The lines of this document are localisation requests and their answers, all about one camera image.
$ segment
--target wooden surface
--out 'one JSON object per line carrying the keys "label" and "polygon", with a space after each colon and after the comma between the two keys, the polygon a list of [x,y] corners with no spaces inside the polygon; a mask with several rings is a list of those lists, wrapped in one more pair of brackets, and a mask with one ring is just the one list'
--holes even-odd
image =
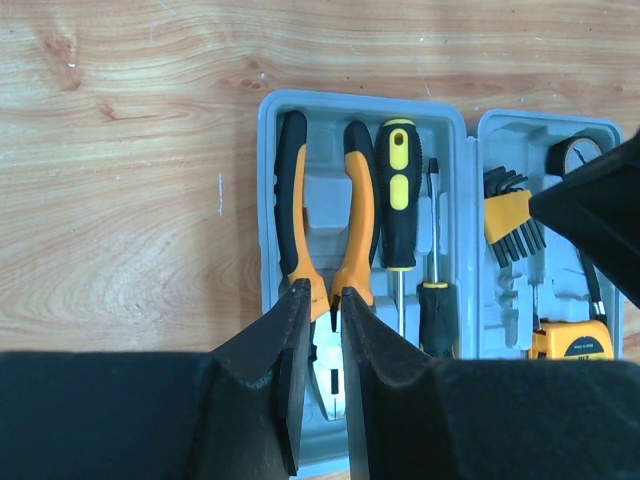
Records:
{"label": "wooden surface", "polygon": [[[270,91],[608,117],[628,137],[639,26],[637,0],[1,0],[0,348],[209,350],[257,318]],[[631,307],[626,331],[638,361]]]}

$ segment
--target screwdriver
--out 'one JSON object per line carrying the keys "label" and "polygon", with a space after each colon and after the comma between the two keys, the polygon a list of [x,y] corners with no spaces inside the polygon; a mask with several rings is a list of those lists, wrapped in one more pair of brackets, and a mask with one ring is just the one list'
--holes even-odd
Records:
{"label": "screwdriver", "polygon": [[440,168],[438,159],[429,159],[427,181],[431,195],[431,235],[433,239],[432,254],[425,256],[425,274],[431,277],[424,282],[418,291],[420,300],[420,345],[425,353],[432,357],[453,357],[453,344],[456,339],[456,316],[452,308],[453,295],[451,286],[440,280],[438,253],[440,251],[439,193]]}
{"label": "screwdriver", "polygon": [[422,147],[415,124],[404,118],[386,122],[376,143],[383,264],[396,277],[398,333],[404,337],[404,272],[416,266]]}

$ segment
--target pliers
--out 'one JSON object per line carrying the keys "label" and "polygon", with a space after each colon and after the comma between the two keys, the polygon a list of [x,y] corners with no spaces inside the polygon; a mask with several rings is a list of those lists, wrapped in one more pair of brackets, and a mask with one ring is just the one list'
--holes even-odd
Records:
{"label": "pliers", "polygon": [[327,420],[344,417],[346,407],[340,295],[345,287],[354,287],[369,306],[373,305],[371,262],[379,236],[373,145],[364,123],[353,121],[346,127],[344,150],[346,172],[353,182],[349,242],[329,297],[322,276],[313,266],[305,237],[303,188],[307,119],[299,111],[284,115],[275,162],[280,267],[290,284],[299,278],[311,281],[311,379]]}

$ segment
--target screwdriver tip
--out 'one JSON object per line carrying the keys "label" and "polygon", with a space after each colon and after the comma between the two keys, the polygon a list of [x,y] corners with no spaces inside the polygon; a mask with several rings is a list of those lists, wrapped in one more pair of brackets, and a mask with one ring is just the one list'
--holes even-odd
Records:
{"label": "screwdriver tip", "polygon": [[430,158],[429,159],[429,168],[427,169],[428,175],[434,175],[440,172],[440,168],[438,167],[438,159]]}

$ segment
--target pliers jaw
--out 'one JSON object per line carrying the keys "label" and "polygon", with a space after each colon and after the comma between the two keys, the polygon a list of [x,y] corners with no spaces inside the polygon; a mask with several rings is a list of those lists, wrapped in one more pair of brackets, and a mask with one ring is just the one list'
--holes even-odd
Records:
{"label": "pliers jaw", "polygon": [[346,409],[341,317],[340,310],[332,308],[312,325],[315,358],[311,363],[311,379],[322,414],[329,421],[343,418]]}

